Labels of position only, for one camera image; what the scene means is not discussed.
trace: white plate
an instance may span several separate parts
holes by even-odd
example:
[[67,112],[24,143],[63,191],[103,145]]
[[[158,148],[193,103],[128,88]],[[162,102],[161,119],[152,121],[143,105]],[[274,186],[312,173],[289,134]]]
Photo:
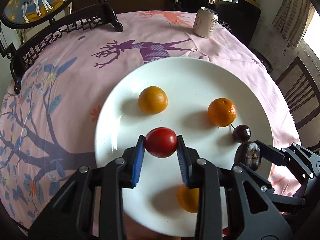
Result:
[[[139,94],[146,87],[158,86],[168,96],[168,107],[160,114],[147,116],[138,107]],[[156,127],[168,127],[181,134],[187,147],[195,148],[216,166],[230,169],[238,143],[232,139],[231,127],[219,128],[206,116],[209,104],[216,98],[228,98],[237,109],[234,126],[247,124],[250,140],[272,145],[268,118],[253,92],[235,75],[210,62],[171,57],[150,62],[136,69],[113,89],[105,101],[95,134],[95,157],[98,167],[135,146],[140,134]],[[260,170],[269,175],[271,164],[265,161]],[[178,204],[177,187],[182,184],[178,158],[159,159],[145,153],[140,180],[135,189],[123,189],[124,211],[156,232],[192,237],[196,214],[184,211]],[[223,227],[227,226],[226,201],[220,188]]]

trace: curtain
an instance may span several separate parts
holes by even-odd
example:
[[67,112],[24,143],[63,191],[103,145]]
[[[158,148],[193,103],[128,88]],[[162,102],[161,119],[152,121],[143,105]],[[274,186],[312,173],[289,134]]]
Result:
[[283,0],[273,25],[296,48],[313,17],[315,8],[310,0]]

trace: pink tablecloth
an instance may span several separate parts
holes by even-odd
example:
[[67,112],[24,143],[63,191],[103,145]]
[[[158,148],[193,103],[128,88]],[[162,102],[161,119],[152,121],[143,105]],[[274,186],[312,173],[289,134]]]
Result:
[[[195,14],[132,12],[111,25],[64,34],[25,73],[19,95],[8,87],[0,116],[0,197],[27,228],[79,166],[96,167],[94,131],[113,87],[137,67],[165,57],[195,57],[238,76],[260,100],[274,146],[300,143],[284,98],[264,66],[224,27],[213,36],[192,33]],[[273,167],[276,193],[292,195],[299,184]]]

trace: dark purple fruit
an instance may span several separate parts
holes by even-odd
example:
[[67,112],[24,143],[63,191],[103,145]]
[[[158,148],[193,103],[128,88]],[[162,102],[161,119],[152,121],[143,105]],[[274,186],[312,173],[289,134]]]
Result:
[[248,168],[256,171],[261,164],[259,146],[254,142],[240,144],[236,151],[235,163],[243,163]]
[[241,124],[233,130],[232,136],[238,143],[247,142],[251,137],[251,130],[247,125]]

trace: purple deer print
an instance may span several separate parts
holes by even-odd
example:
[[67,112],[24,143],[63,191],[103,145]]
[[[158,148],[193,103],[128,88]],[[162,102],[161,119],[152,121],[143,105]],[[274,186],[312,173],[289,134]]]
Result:
[[187,39],[184,41],[174,41],[169,43],[158,43],[158,42],[139,42],[134,43],[135,40],[125,41],[121,44],[118,44],[117,41],[107,43],[107,45],[101,49],[98,53],[93,54],[92,56],[96,56],[97,58],[108,57],[111,54],[115,54],[112,59],[105,63],[96,63],[93,67],[103,68],[105,65],[113,62],[118,59],[121,51],[124,52],[125,49],[140,49],[141,56],[143,58],[143,63],[148,63],[150,61],[170,57],[167,50],[181,50],[181,51],[190,51],[191,49],[181,49],[173,47],[173,45],[180,44],[186,41],[190,41],[191,39]]

